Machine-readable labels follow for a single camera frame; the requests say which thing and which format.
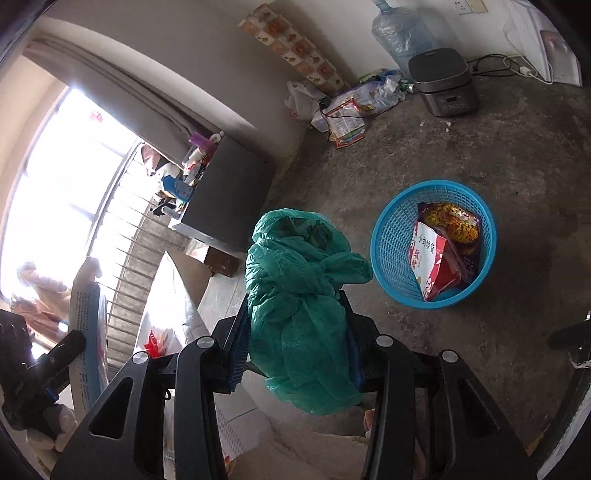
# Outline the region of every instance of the plastic wrap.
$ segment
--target plastic wrap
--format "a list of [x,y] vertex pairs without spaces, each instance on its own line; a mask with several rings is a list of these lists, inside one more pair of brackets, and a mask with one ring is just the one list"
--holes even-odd
[[[383,82],[367,82],[357,85],[351,88],[351,90],[335,97],[326,109],[326,112],[353,99],[355,105],[358,107],[360,116],[379,115],[392,108],[400,100],[404,100],[405,93],[398,86],[401,77],[400,74],[395,74],[386,77]],[[329,130],[326,118],[320,111],[314,114],[311,123],[321,132],[327,132]]]
[[360,399],[349,378],[345,309],[339,290],[371,280],[371,268],[320,214],[291,209],[257,223],[246,259],[250,355],[282,401],[315,415]]

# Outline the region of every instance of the snack package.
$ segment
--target snack package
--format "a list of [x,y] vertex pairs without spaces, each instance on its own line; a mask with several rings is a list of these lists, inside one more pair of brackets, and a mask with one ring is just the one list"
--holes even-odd
[[353,99],[327,112],[324,117],[329,124],[329,140],[336,148],[348,147],[365,136],[365,120]]
[[427,301],[462,281],[459,261],[452,246],[445,237],[424,223],[415,224],[408,260]]
[[462,259],[462,281],[472,283],[480,270],[480,219],[451,202],[419,203],[418,219],[453,242]]

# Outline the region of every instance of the person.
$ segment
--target person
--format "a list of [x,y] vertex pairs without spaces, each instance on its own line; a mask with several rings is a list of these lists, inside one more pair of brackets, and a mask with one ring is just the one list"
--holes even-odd
[[70,296],[72,291],[59,280],[39,275],[33,262],[25,262],[17,269],[17,277],[21,284],[31,287],[43,304],[53,315],[67,323],[70,312]]

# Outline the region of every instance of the decorative tile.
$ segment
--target decorative tile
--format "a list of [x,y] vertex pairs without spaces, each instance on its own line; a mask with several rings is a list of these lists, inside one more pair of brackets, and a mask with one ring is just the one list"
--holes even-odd
[[317,87],[326,82],[324,77],[322,75],[320,75],[318,72],[314,72],[311,75],[308,75],[306,78],[309,81],[311,81],[313,85],[315,85]]
[[330,83],[333,87],[335,87],[337,92],[345,86],[345,82],[338,74],[333,75],[326,83]]
[[285,45],[291,48],[302,38],[303,37],[298,32],[296,32],[293,28],[290,28],[283,33],[283,36],[279,40],[281,40]]
[[314,70],[316,70],[320,65],[325,62],[325,58],[318,52],[318,50],[314,50],[308,57],[304,59],[304,62],[308,63]]
[[316,50],[308,38],[300,35],[284,17],[271,10],[269,5],[262,4],[238,26],[281,55],[327,95],[333,96],[347,88],[346,81],[335,66]]
[[302,38],[291,49],[300,57],[305,58],[314,51],[314,45],[307,38]]
[[317,87],[322,93],[325,93],[329,97],[332,97],[337,93],[336,88],[329,82],[324,82],[322,85],[317,85]]
[[281,41],[281,39],[279,39],[271,45],[271,50],[277,53],[278,55],[283,55],[284,53],[289,52],[290,48],[287,45],[285,45]]
[[283,55],[283,60],[289,63],[292,67],[295,67],[301,63],[301,57],[293,53],[291,50]]
[[263,45],[266,45],[267,47],[270,47],[271,45],[273,45],[273,42],[275,41],[275,39],[270,36],[267,32],[265,31],[261,31],[259,32],[255,38],[261,42]]
[[304,77],[307,77],[308,75],[312,75],[315,72],[314,67],[312,65],[310,65],[309,63],[306,63],[305,59],[295,69],[298,72],[300,72]]
[[277,17],[277,14],[267,4],[262,4],[251,15],[264,25]]
[[276,17],[267,24],[265,27],[265,32],[267,32],[273,38],[279,38],[283,35],[283,32],[289,30],[290,28],[291,25],[285,18]]
[[256,35],[258,34],[262,28],[259,27],[258,25],[256,25],[254,22],[252,22],[251,20],[245,20],[244,22],[240,23],[240,27],[242,27],[242,29],[250,34],[250,35]]
[[320,73],[325,80],[328,80],[336,73],[336,70],[335,67],[331,64],[331,62],[326,60],[326,62],[320,65],[320,67],[318,67],[318,73]]

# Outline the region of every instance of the red snack bag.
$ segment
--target red snack bag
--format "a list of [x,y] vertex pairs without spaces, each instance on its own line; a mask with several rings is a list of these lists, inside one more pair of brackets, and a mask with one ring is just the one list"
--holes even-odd
[[414,226],[408,259],[427,301],[462,280],[450,242],[422,222]]

